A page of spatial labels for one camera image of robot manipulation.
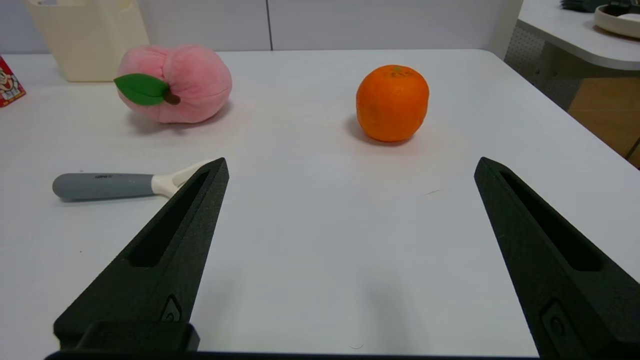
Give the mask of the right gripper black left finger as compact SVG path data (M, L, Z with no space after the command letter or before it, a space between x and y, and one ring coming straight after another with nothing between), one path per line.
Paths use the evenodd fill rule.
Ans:
M61 351L196 351L190 323L227 184L207 162L55 320Z

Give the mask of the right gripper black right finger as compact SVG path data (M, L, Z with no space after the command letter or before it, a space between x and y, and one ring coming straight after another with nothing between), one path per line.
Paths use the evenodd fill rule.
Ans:
M474 180L539 357L637 360L638 281L507 166Z

